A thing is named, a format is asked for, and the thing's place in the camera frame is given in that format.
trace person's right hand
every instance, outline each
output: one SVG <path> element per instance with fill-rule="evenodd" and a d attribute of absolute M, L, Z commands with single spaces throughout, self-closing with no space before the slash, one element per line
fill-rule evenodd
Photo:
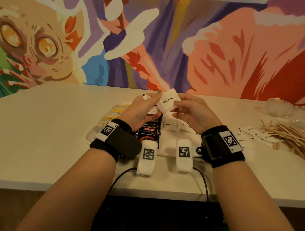
<path fill-rule="evenodd" d="M 179 94 L 181 101 L 175 101 L 178 106 L 172 110 L 173 117 L 185 121 L 199 135 L 204 131 L 222 125 L 215 113 L 204 99 L 191 94 Z"/>

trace black floor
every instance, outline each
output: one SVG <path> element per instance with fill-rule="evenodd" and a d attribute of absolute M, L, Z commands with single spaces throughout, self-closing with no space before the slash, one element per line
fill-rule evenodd
<path fill-rule="evenodd" d="M 107 196 L 95 230 L 228 230 L 219 203 Z"/>

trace hand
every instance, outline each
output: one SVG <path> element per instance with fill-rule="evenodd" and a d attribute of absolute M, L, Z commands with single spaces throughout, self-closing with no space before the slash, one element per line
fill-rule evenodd
<path fill-rule="evenodd" d="M 199 135 L 212 127 L 222 125 L 202 98 L 190 94 L 179 94 L 179 97 L 181 101 L 174 102 L 178 108 L 172 110 L 175 112 L 172 116 L 185 121 Z"/>
<path fill-rule="evenodd" d="M 149 110 L 158 103 L 161 98 L 162 91 L 158 90 L 156 94 L 147 94 L 151 98 L 144 100 L 143 96 L 137 96 L 130 107 L 119 116 L 119 119 L 128 123 L 131 129 L 135 132 L 144 123 L 158 119 L 162 113 L 158 112 L 154 115 L 147 114 Z"/>

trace forearm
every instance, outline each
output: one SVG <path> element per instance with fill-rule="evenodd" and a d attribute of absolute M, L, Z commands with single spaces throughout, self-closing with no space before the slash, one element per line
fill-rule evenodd
<path fill-rule="evenodd" d="M 293 230 L 244 161 L 214 168 L 213 178 L 230 230 Z"/>
<path fill-rule="evenodd" d="M 107 152 L 89 149 L 40 198 L 17 230 L 84 230 L 105 199 L 116 162 Z"/>

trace wall mural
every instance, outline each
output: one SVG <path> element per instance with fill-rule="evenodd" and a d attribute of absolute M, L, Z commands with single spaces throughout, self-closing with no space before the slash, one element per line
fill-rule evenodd
<path fill-rule="evenodd" d="M 304 0 L 4 0 L 0 97 L 61 81 L 305 105 Z"/>

